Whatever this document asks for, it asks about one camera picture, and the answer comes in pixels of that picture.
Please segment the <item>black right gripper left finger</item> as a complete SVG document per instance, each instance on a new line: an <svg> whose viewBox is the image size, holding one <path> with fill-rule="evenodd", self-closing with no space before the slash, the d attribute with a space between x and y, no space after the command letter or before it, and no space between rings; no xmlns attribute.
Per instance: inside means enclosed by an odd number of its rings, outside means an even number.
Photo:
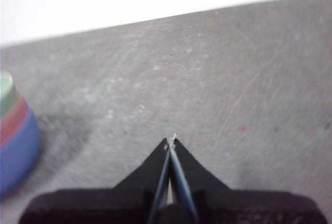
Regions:
<svg viewBox="0 0 332 224"><path fill-rule="evenodd" d="M40 194L20 223L145 223L167 157L163 139L145 161L112 188L70 188Z"/></svg>

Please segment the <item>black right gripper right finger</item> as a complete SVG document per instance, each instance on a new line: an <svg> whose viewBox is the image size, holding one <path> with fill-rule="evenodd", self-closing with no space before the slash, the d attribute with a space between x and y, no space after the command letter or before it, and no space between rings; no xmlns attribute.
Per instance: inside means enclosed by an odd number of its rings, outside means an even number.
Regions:
<svg viewBox="0 0 332 224"><path fill-rule="evenodd" d="M311 198L287 191L230 188L178 138L172 143L200 223L327 223Z"/></svg>

